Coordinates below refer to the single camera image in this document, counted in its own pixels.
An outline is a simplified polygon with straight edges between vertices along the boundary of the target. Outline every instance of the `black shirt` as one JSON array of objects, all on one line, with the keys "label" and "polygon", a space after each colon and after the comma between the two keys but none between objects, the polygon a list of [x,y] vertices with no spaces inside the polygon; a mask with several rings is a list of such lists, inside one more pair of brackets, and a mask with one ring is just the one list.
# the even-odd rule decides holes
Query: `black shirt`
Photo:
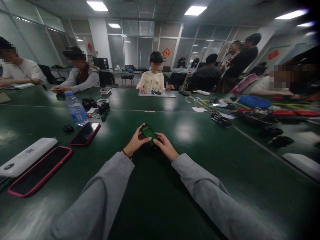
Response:
[{"label": "black shirt", "polygon": [[243,49],[237,56],[234,57],[234,59],[231,60],[233,66],[226,71],[224,77],[238,78],[257,57],[257,55],[257,47]]}]

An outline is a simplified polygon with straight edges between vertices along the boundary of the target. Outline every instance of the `blue plastic basket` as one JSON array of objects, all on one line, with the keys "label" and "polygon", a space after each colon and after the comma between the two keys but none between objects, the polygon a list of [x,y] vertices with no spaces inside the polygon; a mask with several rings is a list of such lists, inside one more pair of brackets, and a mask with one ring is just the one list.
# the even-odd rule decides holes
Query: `blue plastic basket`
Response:
[{"label": "blue plastic basket", "polygon": [[267,100],[255,97],[255,96],[241,96],[239,99],[239,102],[242,102],[250,107],[259,107],[259,108],[268,108],[270,107],[273,103],[269,102]]}]

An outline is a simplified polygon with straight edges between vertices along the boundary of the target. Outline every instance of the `pink phone case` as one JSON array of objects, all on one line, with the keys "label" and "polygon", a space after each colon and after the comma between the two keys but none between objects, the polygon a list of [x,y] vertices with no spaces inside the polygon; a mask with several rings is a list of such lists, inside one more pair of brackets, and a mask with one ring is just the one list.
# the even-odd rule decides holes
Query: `pink phone case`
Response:
[{"label": "pink phone case", "polygon": [[[66,148],[66,149],[69,149],[69,152],[63,157],[63,159],[58,162],[58,164],[53,168],[51,169],[51,171],[33,188],[31,189],[30,192],[26,193],[25,195],[22,195],[20,193],[17,193],[17,192],[14,192],[14,191],[11,191],[11,187],[16,183],[18,182],[24,175],[26,175],[32,168],[34,168],[36,165],[38,165],[42,160],[44,160],[51,152],[53,152],[55,149],[57,148]],[[56,147],[55,149],[53,149],[51,152],[49,152],[44,158],[42,158],[39,162],[37,162],[36,165],[34,165],[32,168],[30,168],[27,172],[25,172],[21,177],[18,178],[18,180],[16,180],[8,189],[8,193],[9,194],[12,194],[16,197],[21,197],[21,198],[24,198],[24,197],[28,197],[30,196],[32,193],[34,193],[57,169],[58,167],[61,165],[61,163],[63,163],[69,156],[70,154],[72,153],[72,149],[71,148],[68,148],[68,147]]]}]

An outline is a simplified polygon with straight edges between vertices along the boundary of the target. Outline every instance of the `bottle label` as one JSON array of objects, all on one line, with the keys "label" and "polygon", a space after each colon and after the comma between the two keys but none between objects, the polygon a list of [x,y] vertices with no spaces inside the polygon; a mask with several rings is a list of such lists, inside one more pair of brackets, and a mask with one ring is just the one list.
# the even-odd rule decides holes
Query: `bottle label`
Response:
[{"label": "bottle label", "polygon": [[73,121],[75,122],[79,122],[87,119],[87,113],[85,111],[80,114],[71,114],[71,116],[73,118]]}]

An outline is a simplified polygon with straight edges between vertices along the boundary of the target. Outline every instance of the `child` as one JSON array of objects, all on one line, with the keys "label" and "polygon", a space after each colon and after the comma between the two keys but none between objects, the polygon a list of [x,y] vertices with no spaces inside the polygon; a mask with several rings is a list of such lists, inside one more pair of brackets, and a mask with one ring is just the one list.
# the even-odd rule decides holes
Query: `child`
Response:
[{"label": "child", "polygon": [[144,72],[136,89],[141,93],[147,93],[148,90],[171,90],[173,85],[164,87],[164,76],[161,73],[161,64],[163,58],[161,53],[153,52],[150,56],[151,71]]}]

